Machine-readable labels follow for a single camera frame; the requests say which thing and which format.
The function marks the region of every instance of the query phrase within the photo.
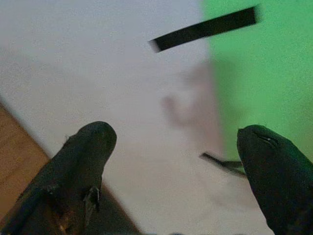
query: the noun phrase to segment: white backdrop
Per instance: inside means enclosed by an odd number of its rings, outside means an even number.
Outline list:
[[[206,40],[148,41],[203,20],[198,0],[0,1],[0,97],[53,157],[83,125],[118,136],[105,184],[146,233],[269,235],[222,155]]]

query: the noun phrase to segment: green backdrop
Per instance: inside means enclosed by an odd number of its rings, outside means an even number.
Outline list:
[[[238,128],[264,125],[313,160],[313,0],[205,0],[211,19],[258,5],[259,23],[210,37],[228,160]]]

